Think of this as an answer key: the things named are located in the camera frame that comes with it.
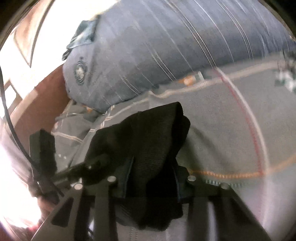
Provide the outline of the blue plaid pillow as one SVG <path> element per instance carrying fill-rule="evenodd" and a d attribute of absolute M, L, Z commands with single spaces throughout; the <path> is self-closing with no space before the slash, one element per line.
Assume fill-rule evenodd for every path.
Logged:
<path fill-rule="evenodd" d="M 193 71 L 294 46 L 259 1 L 119 1 L 80 23 L 63 75 L 72 100 L 103 113 Z"/>

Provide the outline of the brown wooden headboard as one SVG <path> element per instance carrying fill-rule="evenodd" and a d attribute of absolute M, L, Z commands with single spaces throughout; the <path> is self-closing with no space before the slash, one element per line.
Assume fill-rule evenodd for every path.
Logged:
<path fill-rule="evenodd" d="M 63 112 L 69 101 L 63 66 L 60 65 L 20 102 L 11 114 L 11 121 L 27 152 L 29 136 L 40 129 L 51 132 L 56 117 Z"/>

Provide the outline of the grey patterned bed sheet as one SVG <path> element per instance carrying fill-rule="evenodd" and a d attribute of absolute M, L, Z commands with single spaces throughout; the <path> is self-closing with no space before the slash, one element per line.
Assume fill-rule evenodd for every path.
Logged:
<path fill-rule="evenodd" d="M 173 82 L 113 105 L 106 128 L 126 117 L 180 102 L 191 122 L 178 163 L 208 184 L 228 183 L 272 240 L 295 226 L 295 83 L 287 56 L 208 70 L 204 80 Z"/>

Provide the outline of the grey patterned pillow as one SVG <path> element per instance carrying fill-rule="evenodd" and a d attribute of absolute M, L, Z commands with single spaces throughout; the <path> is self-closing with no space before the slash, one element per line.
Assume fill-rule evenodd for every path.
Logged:
<path fill-rule="evenodd" d="M 51 134 L 55 138 L 55 161 L 61 172 L 84 162 L 91 139 L 110 111 L 96 110 L 71 100 L 56 118 Z"/>

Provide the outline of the black pants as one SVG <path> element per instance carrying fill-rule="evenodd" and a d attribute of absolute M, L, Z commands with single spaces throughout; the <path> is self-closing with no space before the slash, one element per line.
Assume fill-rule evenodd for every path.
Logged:
<path fill-rule="evenodd" d="M 87 182 L 118 176 L 125 215 L 141 229 L 165 230 L 182 216 L 176 156 L 190 121 L 179 102 L 139 111 L 98 130 L 85 156 Z"/>

